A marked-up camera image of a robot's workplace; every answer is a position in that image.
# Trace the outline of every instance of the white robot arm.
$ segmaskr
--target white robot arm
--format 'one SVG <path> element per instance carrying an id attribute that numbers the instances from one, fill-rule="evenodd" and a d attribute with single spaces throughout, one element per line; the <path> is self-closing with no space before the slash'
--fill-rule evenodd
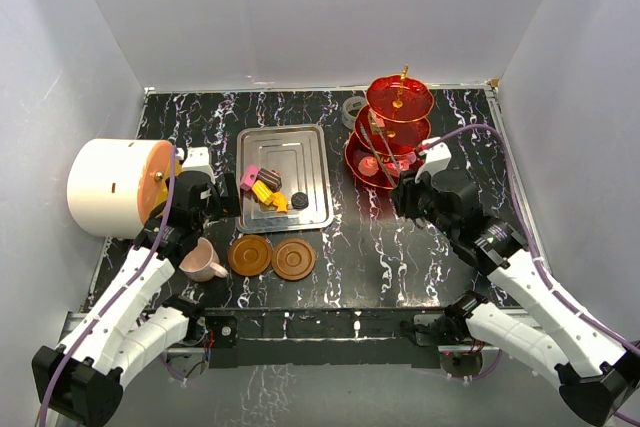
<path id="1" fill-rule="evenodd" d="M 443 140 L 473 129 L 499 136 L 489 126 L 466 126 L 442 139 L 425 141 L 424 145 L 436 147 L 433 155 L 427 155 L 440 158 Z M 507 165 L 511 178 L 508 158 Z M 507 222 L 483 211 L 478 188 L 466 171 L 448 169 L 446 159 L 436 167 L 401 174 L 391 194 L 396 212 L 435 225 L 448 237 L 453 251 L 511 295 L 542 332 L 472 291 L 448 306 L 439 321 L 424 325 L 417 320 L 421 316 L 416 316 L 413 328 L 441 339 L 472 337 L 504 350 L 558 388 L 579 417 L 592 425 L 604 425 L 640 385 L 638 344 L 625 341 L 595 320 L 535 264 L 541 260 L 532 258 L 537 247 L 531 242 L 535 241 L 530 235 L 527 241 Z"/>
<path id="2" fill-rule="evenodd" d="M 213 183 L 206 147 L 179 151 L 176 157 L 181 172 L 168 189 L 168 206 L 153 209 L 116 278 L 83 322 L 55 349 L 43 346 L 34 356 L 41 425 L 48 407 L 83 425 L 105 425 L 131 380 L 195 329 L 198 307 L 184 299 L 157 309 L 134 328 L 174 267 L 195 248 L 204 223 L 240 213 L 235 177 L 225 174 L 227 195 L 222 195 Z"/>

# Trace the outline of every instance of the brown saucer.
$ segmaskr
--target brown saucer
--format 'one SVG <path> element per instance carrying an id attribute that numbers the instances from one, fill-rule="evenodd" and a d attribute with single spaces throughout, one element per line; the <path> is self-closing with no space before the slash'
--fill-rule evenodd
<path id="1" fill-rule="evenodd" d="M 259 275 L 271 262 L 271 244 L 258 235 L 244 235 L 231 244 L 229 264 L 237 274 L 245 277 Z"/>
<path id="2" fill-rule="evenodd" d="M 304 279 L 316 265 L 316 253 L 304 240 L 284 240 L 273 251 L 271 265 L 275 273 L 285 280 Z"/>

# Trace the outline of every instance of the metal tray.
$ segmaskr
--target metal tray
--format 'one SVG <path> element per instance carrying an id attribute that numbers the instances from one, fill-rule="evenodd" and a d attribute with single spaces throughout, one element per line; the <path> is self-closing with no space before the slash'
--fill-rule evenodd
<path id="1" fill-rule="evenodd" d="M 255 201 L 253 193 L 241 192 L 242 215 L 236 219 L 240 232 L 258 234 L 318 229 L 333 222 L 322 127 L 309 124 L 243 130 L 238 134 L 238 180 L 251 164 L 280 173 L 280 192 L 289 199 L 289 212 L 278 213 L 274 207 Z M 291 196 L 296 192 L 304 192 L 309 197 L 306 209 L 294 210 L 291 206 Z"/>

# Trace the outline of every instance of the pink mug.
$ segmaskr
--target pink mug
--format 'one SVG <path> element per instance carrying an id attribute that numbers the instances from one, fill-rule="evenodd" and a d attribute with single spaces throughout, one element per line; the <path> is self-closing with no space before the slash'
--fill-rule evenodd
<path id="1" fill-rule="evenodd" d="M 204 237 L 198 239 L 198 245 L 189 252 L 180 263 L 187 277 L 196 282 L 206 282 L 213 277 L 226 277 L 227 269 L 220 265 L 220 258 L 209 242 Z"/>

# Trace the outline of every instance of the black marble surface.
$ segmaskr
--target black marble surface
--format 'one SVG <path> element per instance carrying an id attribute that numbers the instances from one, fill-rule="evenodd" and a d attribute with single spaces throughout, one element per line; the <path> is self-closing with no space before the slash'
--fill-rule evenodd
<path id="1" fill-rule="evenodd" d="M 492 123 L 484 90 L 434 90 L 429 115 L 432 136 L 474 122 Z M 442 307 L 475 289 L 498 305 L 515 305 L 451 251 L 435 228 L 419 230 L 399 219 L 387 196 L 356 185 L 343 158 L 349 130 L 340 121 L 342 102 L 361 91 L 298 91 L 155 94 L 146 100 L 139 138 L 169 139 L 180 147 L 207 146 L 216 175 L 235 172 L 236 137 L 249 127 L 315 123 L 325 132 L 335 220 L 324 229 L 267 234 L 273 245 L 300 237 L 318 253 L 313 273 L 298 282 L 263 275 L 214 278 L 197 284 L 179 270 L 154 295 L 155 308 L 173 293 L 227 308 Z M 480 186 L 485 209 L 516 224 L 505 165 L 488 133 L 450 141 L 452 165 L 466 169 Z M 205 235 L 228 268 L 227 251 L 241 235 L 235 221 L 210 224 Z M 84 310 L 104 292 L 122 264 L 128 243 L 108 241 Z"/>

